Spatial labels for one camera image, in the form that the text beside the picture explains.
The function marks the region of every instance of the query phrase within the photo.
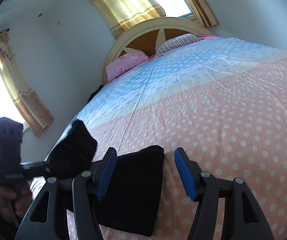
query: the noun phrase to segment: double bed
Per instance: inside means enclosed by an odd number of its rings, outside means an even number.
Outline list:
[[[125,32],[105,67],[134,49],[147,56],[185,33],[212,35],[192,21],[162,17]],[[287,51],[236,38],[210,37],[154,57],[105,86],[75,117],[98,141],[94,161],[108,147],[118,155],[160,145],[164,180],[157,221],[149,240],[187,239],[196,210],[174,164],[183,147],[201,169],[218,178],[242,177],[275,239],[287,238]],[[220,239],[224,200],[214,239]],[[74,218],[68,212],[71,239]],[[101,227],[104,239],[148,237]]]

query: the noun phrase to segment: striped pillow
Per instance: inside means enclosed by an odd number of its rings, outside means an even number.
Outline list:
[[[202,40],[204,40],[204,38],[198,37],[192,33],[187,33],[187,34],[175,37],[171,40],[164,42],[162,45],[156,48],[156,56],[160,56],[174,49],[178,49],[183,46],[192,44],[197,41],[202,41]]]

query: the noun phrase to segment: black clamp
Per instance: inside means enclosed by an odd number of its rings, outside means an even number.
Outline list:
[[[74,179],[51,177],[28,209],[15,240],[69,240],[67,207],[73,199],[73,212],[79,240],[103,240],[92,203],[106,194],[117,162],[110,147],[104,158]]]
[[[199,202],[188,240],[211,240],[219,198],[225,198],[221,240],[274,240],[256,198],[242,178],[217,179],[177,148],[174,160],[186,194]]]

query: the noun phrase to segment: white wall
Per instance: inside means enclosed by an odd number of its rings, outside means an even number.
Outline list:
[[[23,134],[22,161],[41,161],[86,99],[81,96],[73,66],[68,64],[43,22],[12,26],[8,35],[24,74],[55,117],[39,138],[31,129]]]
[[[218,36],[287,49],[287,0],[207,0],[220,26]]]
[[[89,0],[62,0],[59,4],[47,27],[78,74],[82,96],[87,100],[102,84],[103,64],[115,40]]]

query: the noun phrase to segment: black device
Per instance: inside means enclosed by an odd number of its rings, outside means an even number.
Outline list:
[[[187,196],[199,202],[188,240],[212,240],[219,198],[225,198],[221,240],[273,240],[256,198],[242,178],[217,179],[177,148],[174,161]]]

